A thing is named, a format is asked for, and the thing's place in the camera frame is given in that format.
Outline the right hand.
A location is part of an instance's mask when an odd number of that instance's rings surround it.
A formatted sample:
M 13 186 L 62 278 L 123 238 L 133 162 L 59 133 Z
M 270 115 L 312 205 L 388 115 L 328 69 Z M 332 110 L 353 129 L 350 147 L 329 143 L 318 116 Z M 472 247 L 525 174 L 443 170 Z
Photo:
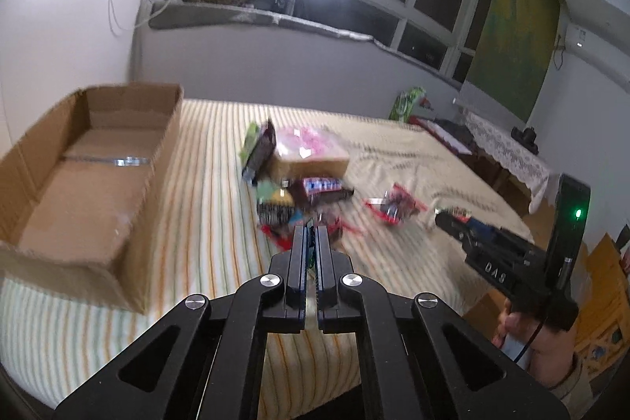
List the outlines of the right hand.
M 543 324 L 534 335 L 538 326 L 536 319 L 516 311 L 511 302 L 505 300 L 492 343 L 501 349 L 507 336 L 523 344 L 532 341 L 528 347 L 531 350 L 528 373 L 541 385 L 552 388 L 561 384 L 573 370 L 576 325 L 571 330 L 561 330 Z

